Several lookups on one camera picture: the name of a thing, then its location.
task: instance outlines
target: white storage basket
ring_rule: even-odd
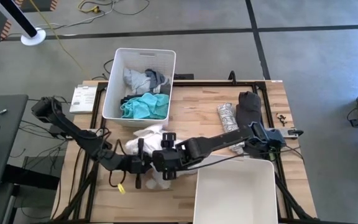
[[[225,159],[211,155],[201,166]],[[241,158],[201,168],[197,176],[194,224],[277,224],[274,167]]]
[[[151,68],[169,78],[171,83],[170,99],[172,94],[173,74],[175,72],[176,53],[172,50],[155,49],[117,49],[112,64],[106,100],[103,106],[103,117],[122,126],[147,127],[153,124],[168,124],[168,114],[165,119],[125,119],[121,118],[120,100],[132,94],[130,86],[124,83],[124,68],[133,69],[140,73]]]

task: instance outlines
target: white cloth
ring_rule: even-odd
[[[218,105],[218,114],[221,118],[223,130],[225,133],[239,129],[234,116],[234,108],[231,103],[224,103],[222,105]],[[244,150],[242,149],[244,146],[244,142],[240,142],[229,146],[229,149],[237,154],[242,154],[244,153]]]
[[[131,86],[133,95],[141,95],[150,91],[150,77],[144,73],[124,68],[124,81]]]
[[[135,131],[134,135],[138,138],[128,141],[125,144],[125,152],[127,154],[135,155],[138,153],[139,148],[137,147],[137,142],[139,138],[144,139],[143,151],[146,152],[150,157],[153,152],[156,150],[162,150],[161,141],[162,141],[162,133],[165,133],[162,129],[162,124],[155,124],[143,130]],[[175,144],[182,142],[182,140],[177,139]],[[179,171],[177,172],[177,177],[183,174],[195,174],[197,170],[190,171]],[[163,180],[162,173],[157,172],[153,166],[152,179],[146,182],[146,187],[148,189],[154,189],[156,186],[160,186],[162,189],[168,189],[171,186],[170,180]]]

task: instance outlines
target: concrete floor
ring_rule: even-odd
[[[125,0],[122,11],[136,11],[141,0]],[[356,0],[253,0],[258,27],[358,25]],[[60,0],[50,22],[69,24],[89,15],[76,3]],[[36,13],[26,13],[34,24],[43,24]],[[59,34],[250,28],[243,0],[150,0],[136,16],[116,13],[92,24],[60,29]],[[19,31],[16,27],[12,33]],[[358,96],[358,30],[260,33],[270,76],[284,80],[300,138],[305,166],[318,216],[322,220],[358,223],[358,128],[350,127],[346,114]],[[91,76],[103,72],[103,63],[119,47],[172,49],[177,52],[177,73],[194,73],[196,79],[226,79],[230,70],[238,78],[261,80],[262,69],[252,33],[164,35],[150,37],[63,40],[64,46]],[[56,40],[36,47],[17,41],[0,43],[0,94],[26,93],[31,98],[72,97],[75,85],[86,77]],[[27,105],[24,119],[37,122]],[[21,165],[24,156],[35,156],[54,140],[19,133],[9,163]],[[50,209],[30,211],[43,216]],[[28,219],[17,213],[16,223]]]

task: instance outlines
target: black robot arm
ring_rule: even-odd
[[[71,136],[94,161],[105,169],[123,170],[131,174],[144,174],[151,168],[151,162],[165,180],[176,178],[176,171],[187,170],[189,166],[200,163],[213,151],[245,142],[250,147],[268,151],[271,147],[281,149],[285,145],[279,131],[266,131],[259,123],[252,123],[212,138],[190,138],[174,145],[175,133],[165,133],[161,142],[163,150],[154,151],[152,157],[139,151],[138,155],[120,155],[111,150],[111,144],[103,137],[87,130],[81,130],[62,112],[62,105],[53,97],[43,97],[32,107],[33,115],[44,123],[52,123]]]

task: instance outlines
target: wooden tabletop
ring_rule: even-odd
[[[85,81],[84,84],[97,83],[96,81]],[[276,113],[284,115],[286,127],[293,127],[290,107],[284,84],[281,81],[265,81],[273,114],[274,126],[282,127],[281,122],[276,118]],[[205,136],[212,137],[223,133],[223,127],[219,119],[216,107],[223,103],[238,104],[238,95],[242,91],[252,91],[248,86],[175,86],[171,96],[170,120],[167,130],[176,132],[179,139]],[[104,93],[101,97],[99,111],[103,109]],[[264,106],[262,106],[262,118],[267,124],[267,117]],[[80,128],[89,128],[91,115],[76,115],[74,123]],[[137,128],[126,128],[112,121],[107,121],[106,127],[111,130],[108,141],[115,144],[120,139],[123,144],[134,139],[132,134]],[[287,140],[290,147],[298,147],[297,140]],[[79,147],[74,141],[68,143],[65,162],[62,169],[62,195],[58,206],[57,214],[68,205],[73,180],[74,165]],[[216,154],[234,155],[228,149],[216,151]],[[76,167],[75,186],[73,195],[77,191],[80,179],[81,166],[84,153],[80,155],[80,162]],[[294,152],[284,152],[281,155],[283,168],[289,191],[303,209],[311,215],[316,216],[313,199],[309,188],[308,179],[303,161]],[[109,172],[100,167],[94,204],[92,209],[92,222],[192,222],[196,190],[196,174],[181,176],[172,181],[170,189],[149,190],[144,186],[147,176],[143,178],[142,189],[135,189],[135,176],[128,175],[123,183],[126,194],[122,195],[118,189],[108,184]],[[114,171],[112,183],[118,183],[122,179],[122,172]],[[85,193],[81,206],[81,215],[85,215],[86,196]],[[280,211],[285,217],[282,198],[279,195]],[[53,211],[57,205],[58,194],[55,199]]]

